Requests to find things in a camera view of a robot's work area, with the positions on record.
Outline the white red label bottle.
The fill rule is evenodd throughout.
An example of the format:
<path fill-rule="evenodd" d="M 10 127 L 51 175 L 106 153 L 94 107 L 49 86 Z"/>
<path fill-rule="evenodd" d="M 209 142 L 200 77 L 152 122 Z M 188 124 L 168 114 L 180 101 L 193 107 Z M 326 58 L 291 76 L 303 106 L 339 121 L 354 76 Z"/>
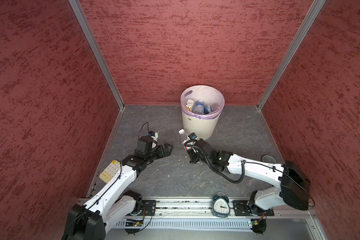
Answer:
<path fill-rule="evenodd" d="M 186 132 L 184 129 L 181 129 L 179 130 L 179 134 L 180 134 L 180 141 L 181 141 L 181 144 L 183 146 L 183 148 L 188 151 L 188 149 L 190 147 L 187 147 L 187 145 L 191 144 L 191 142 L 189 142 L 189 137 L 186 135 Z"/>

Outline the blue label bottle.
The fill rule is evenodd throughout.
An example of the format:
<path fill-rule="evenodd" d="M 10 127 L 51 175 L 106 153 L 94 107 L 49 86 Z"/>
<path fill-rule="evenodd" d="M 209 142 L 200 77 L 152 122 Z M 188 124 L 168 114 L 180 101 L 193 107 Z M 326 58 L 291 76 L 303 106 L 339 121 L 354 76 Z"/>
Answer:
<path fill-rule="evenodd" d="M 193 107 L 193 113 L 197 115 L 204 115 L 205 114 L 205 104 L 204 101 L 199 100 L 195 103 Z"/>

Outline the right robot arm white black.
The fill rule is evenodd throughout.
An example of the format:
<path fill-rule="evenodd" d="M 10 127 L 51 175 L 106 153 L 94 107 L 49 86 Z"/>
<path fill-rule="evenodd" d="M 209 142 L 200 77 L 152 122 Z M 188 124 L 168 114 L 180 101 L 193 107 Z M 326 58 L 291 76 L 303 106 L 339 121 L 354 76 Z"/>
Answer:
<path fill-rule="evenodd" d="M 251 193 L 246 210 L 252 216 L 263 215 L 282 205 L 300 211 L 316 205 L 310 195 L 311 181 L 293 162 L 259 162 L 231 152 L 217 151 L 204 140 L 186 140 L 183 146 L 192 164 L 203 162 L 230 183 L 239 184 L 245 177 L 250 177 L 271 185 L 271 188 Z"/>

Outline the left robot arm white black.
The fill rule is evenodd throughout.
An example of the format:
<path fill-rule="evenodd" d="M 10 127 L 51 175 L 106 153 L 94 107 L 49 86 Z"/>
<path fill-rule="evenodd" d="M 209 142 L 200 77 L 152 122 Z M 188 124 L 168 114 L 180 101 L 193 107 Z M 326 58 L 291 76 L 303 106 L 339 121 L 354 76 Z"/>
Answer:
<path fill-rule="evenodd" d="M 71 208 L 64 240 L 103 240 L 123 217 L 143 211 L 142 196 L 126 189 L 149 163 L 171 155 L 174 147 L 158 145 L 157 139 L 153 131 L 140 137 L 134 154 L 116 162 L 117 170 L 108 183 L 82 206 Z"/>

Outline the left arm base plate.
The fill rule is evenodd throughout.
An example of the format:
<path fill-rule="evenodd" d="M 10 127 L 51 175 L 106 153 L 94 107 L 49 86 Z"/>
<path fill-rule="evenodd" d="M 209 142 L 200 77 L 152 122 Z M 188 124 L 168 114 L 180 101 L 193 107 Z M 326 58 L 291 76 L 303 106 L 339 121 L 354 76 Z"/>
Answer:
<path fill-rule="evenodd" d="M 138 216 L 154 216 L 156 205 L 156 200 L 141 200 L 139 202 L 140 212 L 138 213 Z"/>

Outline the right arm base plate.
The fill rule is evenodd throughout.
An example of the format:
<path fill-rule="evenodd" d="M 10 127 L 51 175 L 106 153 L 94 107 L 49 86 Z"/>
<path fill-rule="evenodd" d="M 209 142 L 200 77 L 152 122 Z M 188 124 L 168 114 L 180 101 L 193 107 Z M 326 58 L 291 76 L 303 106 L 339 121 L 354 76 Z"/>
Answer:
<path fill-rule="evenodd" d="M 232 201 L 232 204 L 236 217 L 273 217 L 275 215 L 272 208 L 268 210 L 251 209 L 248 206 L 248 201 L 234 200 Z"/>

